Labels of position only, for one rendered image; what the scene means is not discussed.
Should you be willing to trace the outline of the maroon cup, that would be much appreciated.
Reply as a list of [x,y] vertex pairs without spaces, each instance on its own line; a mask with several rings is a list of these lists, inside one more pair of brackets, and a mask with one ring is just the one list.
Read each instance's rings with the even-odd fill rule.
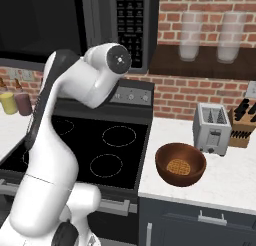
[[15,101],[18,111],[22,116],[28,116],[32,113],[32,105],[27,93],[16,94]]

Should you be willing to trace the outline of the dark grey drawer front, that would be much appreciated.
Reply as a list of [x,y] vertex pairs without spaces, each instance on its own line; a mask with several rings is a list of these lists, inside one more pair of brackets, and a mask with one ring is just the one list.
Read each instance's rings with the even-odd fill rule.
[[199,221],[196,217],[165,214],[162,218],[163,246],[256,246],[256,231]]

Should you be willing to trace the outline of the yellow cup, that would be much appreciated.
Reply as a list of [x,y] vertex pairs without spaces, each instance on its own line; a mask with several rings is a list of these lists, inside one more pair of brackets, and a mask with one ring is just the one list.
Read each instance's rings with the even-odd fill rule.
[[17,112],[17,106],[12,92],[5,92],[0,95],[0,102],[3,106],[4,112],[8,115]]

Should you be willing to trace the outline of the round golden waffle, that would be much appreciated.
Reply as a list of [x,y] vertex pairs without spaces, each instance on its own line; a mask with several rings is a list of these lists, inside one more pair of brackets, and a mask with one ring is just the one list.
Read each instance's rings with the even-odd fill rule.
[[171,160],[166,169],[176,175],[186,176],[190,173],[190,165],[181,159],[173,159]]

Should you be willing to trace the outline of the dark wooden shelf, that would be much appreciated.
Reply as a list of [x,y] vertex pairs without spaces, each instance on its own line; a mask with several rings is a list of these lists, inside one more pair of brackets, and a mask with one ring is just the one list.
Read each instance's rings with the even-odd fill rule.
[[232,64],[217,61],[215,46],[201,46],[194,62],[182,61],[177,45],[158,45],[149,73],[184,77],[256,80],[256,49],[241,48]]

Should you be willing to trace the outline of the wooden knife block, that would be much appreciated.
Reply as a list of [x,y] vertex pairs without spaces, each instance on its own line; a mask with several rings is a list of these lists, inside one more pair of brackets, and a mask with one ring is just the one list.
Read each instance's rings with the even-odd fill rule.
[[256,129],[256,102],[249,107],[249,99],[244,98],[236,108],[232,108],[228,117],[232,127],[229,145],[246,148],[250,135]]

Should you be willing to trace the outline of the white wall socket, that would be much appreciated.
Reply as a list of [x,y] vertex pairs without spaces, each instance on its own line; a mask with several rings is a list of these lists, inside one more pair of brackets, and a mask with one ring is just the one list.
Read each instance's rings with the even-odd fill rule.
[[256,99],[256,81],[249,82],[245,97]]

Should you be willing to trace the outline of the frosted glass jar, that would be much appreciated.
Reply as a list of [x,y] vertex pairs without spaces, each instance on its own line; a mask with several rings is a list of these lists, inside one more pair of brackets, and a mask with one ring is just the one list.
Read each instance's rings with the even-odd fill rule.
[[201,11],[186,11],[182,14],[179,56],[183,61],[193,62],[198,56],[202,20]]
[[245,22],[245,12],[230,11],[224,14],[217,48],[220,63],[232,64],[237,58]]

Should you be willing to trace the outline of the black stove with hob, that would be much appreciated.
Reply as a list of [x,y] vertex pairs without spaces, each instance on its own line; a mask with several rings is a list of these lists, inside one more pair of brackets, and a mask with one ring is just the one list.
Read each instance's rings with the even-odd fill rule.
[[[138,187],[153,119],[154,85],[121,79],[100,107],[60,97],[52,124],[79,164],[78,180],[98,186],[102,199],[138,204]],[[136,246],[138,214],[88,215],[89,246]]]

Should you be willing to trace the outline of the silver toaster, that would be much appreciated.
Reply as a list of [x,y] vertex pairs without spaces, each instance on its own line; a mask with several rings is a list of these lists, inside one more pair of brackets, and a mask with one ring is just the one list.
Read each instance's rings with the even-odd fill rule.
[[224,156],[231,135],[231,124],[221,104],[198,103],[193,120],[194,146],[204,153]]

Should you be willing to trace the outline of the grey wall socket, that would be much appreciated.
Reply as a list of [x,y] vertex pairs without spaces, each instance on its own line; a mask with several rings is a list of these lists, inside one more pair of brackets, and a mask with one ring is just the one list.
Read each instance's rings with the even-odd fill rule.
[[34,81],[33,72],[30,70],[9,68],[8,74],[10,79],[18,79],[27,82]]

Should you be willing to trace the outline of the brown glass bottle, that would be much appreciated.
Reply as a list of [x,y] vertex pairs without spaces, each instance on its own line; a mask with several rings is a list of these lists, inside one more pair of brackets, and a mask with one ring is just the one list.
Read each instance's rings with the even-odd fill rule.
[[16,92],[17,92],[17,93],[22,93],[22,92],[23,92],[23,88],[22,88],[22,86],[20,85],[18,79],[15,78],[14,80],[15,80]]
[[8,88],[4,83],[3,79],[0,77],[0,94],[5,93],[7,91],[8,91]]

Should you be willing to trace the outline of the black microwave oven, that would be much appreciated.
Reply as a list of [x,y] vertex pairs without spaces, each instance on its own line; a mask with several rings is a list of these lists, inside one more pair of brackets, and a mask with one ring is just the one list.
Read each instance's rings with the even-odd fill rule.
[[[157,45],[159,0],[115,0],[117,40],[131,55],[132,73],[148,70]],[[41,71],[44,64],[0,58],[0,66]]]

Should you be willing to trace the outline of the black microwave door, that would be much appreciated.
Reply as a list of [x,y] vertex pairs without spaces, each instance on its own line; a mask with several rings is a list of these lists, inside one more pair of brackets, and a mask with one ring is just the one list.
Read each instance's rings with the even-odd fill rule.
[[43,63],[117,40],[115,0],[0,0],[0,58]]

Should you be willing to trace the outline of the brown wooden bowl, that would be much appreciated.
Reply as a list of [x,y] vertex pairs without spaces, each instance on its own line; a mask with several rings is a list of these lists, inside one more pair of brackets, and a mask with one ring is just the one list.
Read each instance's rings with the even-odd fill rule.
[[195,184],[206,169],[204,155],[195,147],[184,143],[161,146],[155,154],[160,177],[170,185],[186,187]]

